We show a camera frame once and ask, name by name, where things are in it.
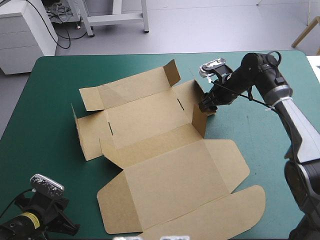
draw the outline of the white cabinet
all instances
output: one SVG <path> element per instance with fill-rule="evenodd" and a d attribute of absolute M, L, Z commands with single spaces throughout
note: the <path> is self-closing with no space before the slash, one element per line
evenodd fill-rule
<path fill-rule="evenodd" d="M 41 0 L 30 2 L 58 41 Z M 37 59 L 54 56 L 56 47 L 41 17 L 27 1 L 11 0 L 0 6 L 0 68 L 5 74 L 31 72 Z"/>

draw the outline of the cardboard panel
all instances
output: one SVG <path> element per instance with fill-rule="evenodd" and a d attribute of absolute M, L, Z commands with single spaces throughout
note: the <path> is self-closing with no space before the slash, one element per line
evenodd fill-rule
<path fill-rule="evenodd" d="M 163 68 L 171 87 L 180 81 L 181 77 L 174 59 L 171 60 L 167 65 L 163 66 Z"/>
<path fill-rule="evenodd" d="M 109 234 L 142 231 L 124 172 L 103 187 L 97 199 L 104 228 Z"/>
<path fill-rule="evenodd" d="M 101 100 L 97 87 L 86 87 L 79 89 L 85 109 L 87 111 L 104 110 L 105 106 Z"/>
<path fill-rule="evenodd" d="M 118 161 L 112 161 L 124 169 L 201 139 L 202 137 L 197 130 L 191 123 L 188 123 L 171 131 L 120 148 L 117 151 Z M 102 152 L 104 155 L 106 153 L 106 157 L 109 156 L 107 150 L 104 151 L 102 148 Z"/>
<path fill-rule="evenodd" d="M 169 88 L 170 85 L 163 67 L 98 86 L 104 109 L 157 94 Z"/>
<path fill-rule="evenodd" d="M 117 149 L 189 123 L 171 89 L 107 110 Z"/>
<path fill-rule="evenodd" d="M 143 239 L 161 236 L 190 236 L 194 240 L 227 240 L 252 228 L 262 217 L 266 195 L 261 186 L 252 186 L 211 201 L 196 210 L 145 230 Z"/>
<path fill-rule="evenodd" d="M 232 140 L 204 140 L 223 181 L 232 193 L 250 173 L 246 161 Z"/>
<path fill-rule="evenodd" d="M 100 139 L 104 139 L 108 144 L 113 145 L 112 133 L 105 110 L 78 118 L 76 122 L 80 144 L 87 161 L 102 156 Z"/>
<path fill-rule="evenodd" d="M 203 140 L 124 172 L 143 230 L 229 194 Z"/>
<path fill-rule="evenodd" d="M 207 119 L 208 115 L 204 112 L 201 112 L 198 104 L 193 105 L 192 125 L 203 138 L 206 135 Z"/>
<path fill-rule="evenodd" d="M 172 88 L 175 95 L 183 106 L 184 112 L 187 115 L 190 123 L 192 122 L 194 105 L 201 101 L 204 94 L 196 80 L 190 80 Z"/>

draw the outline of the cabinet drawer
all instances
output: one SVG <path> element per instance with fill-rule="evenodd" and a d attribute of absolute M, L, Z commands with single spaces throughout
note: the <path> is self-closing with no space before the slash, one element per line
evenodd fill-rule
<path fill-rule="evenodd" d="M 37 45 L 37 41 L 30 31 L 0 34 L 0 49 L 12 49 Z"/>
<path fill-rule="evenodd" d="M 0 18 L 0 34 L 28 32 L 30 28 L 23 16 Z"/>
<path fill-rule="evenodd" d="M 29 73 L 42 56 L 38 46 L 0 49 L 0 68 L 5 74 Z"/>

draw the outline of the yellow label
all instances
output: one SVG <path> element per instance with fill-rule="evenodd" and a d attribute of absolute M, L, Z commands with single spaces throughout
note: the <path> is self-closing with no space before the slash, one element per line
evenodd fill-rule
<path fill-rule="evenodd" d="M 25 217 L 27 217 L 28 219 L 30 219 L 31 222 L 33 222 L 34 229 L 37 229 L 37 228 L 40 227 L 40 221 L 39 221 L 39 219 L 37 218 L 37 216 L 34 215 L 33 213 L 31 213 L 31 212 L 24 212 L 24 213 L 20 214 L 20 216 L 25 216 Z"/>

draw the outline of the table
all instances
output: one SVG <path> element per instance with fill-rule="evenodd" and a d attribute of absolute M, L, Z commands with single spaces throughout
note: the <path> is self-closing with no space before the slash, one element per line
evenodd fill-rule
<path fill-rule="evenodd" d="M 30 187 L 33 174 L 41 173 L 65 186 L 65 197 L 70 199 L 65 213 L 74 223 L 81 224 L 75 238 L 109 238 L 96 195 L 121 169 L 104 157 L 85 161 L 71 103 L 78 117 L 90 112 L 86 112 L 78 89 L 115 81 L 175 59 L 181 82 L 195 76 L 209 90 L 211 85 L 199 77 L 198 67 L 225 58 L 235 70 L 245 53 L 40 58 L 0 141 L 0 209 Z M 294 90 L 295 103 L 320 130 L 320 84 L 306 56 L 300 51 L 281 54 L 279 69 Z M 253 95 L 261 100 L 256 89 Z M 285 181 L 284 155 L 290 140 L 278 117 L 259 104 L 239 98 L 232 105 L 219 107 L 217 114 L 209 118 L 205 138 L 232 139 L 239 147 L 251 172 L 236 191 L 261 185 L 266 192 L 266 210 L 261 221 L 237 238 L 287 238 L 303 214 Z M 13 207 L 5 219 L 17 213 Z"/>

